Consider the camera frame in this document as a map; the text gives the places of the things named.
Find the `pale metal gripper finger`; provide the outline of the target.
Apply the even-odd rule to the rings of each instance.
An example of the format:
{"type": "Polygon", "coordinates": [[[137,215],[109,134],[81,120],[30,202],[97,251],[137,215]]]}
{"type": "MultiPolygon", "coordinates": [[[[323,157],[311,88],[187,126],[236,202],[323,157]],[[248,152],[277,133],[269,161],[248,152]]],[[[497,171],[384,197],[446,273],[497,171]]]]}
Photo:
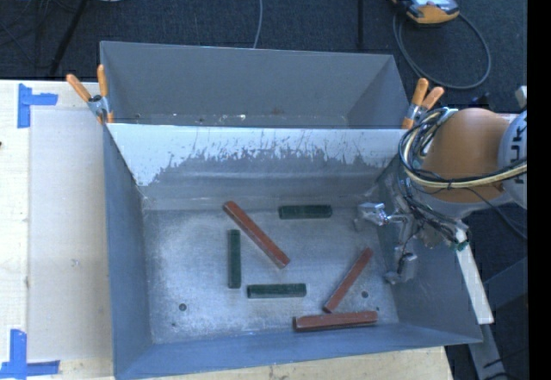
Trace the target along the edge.
{"type": "Polygon", "coordinates": [[[393,271],[388,271],[384,279],[389,284],[406,283],[412,280],[418,269],[418,255],[413,252],[402,254],[393,271]]]}
{"type": "Polygon", "coordinates": [[[356,231],[364,230],[368,224],[383,227],[388,224],[388,215],[383,202],[363,202],[357,206],[353,220],[356,231]]]}

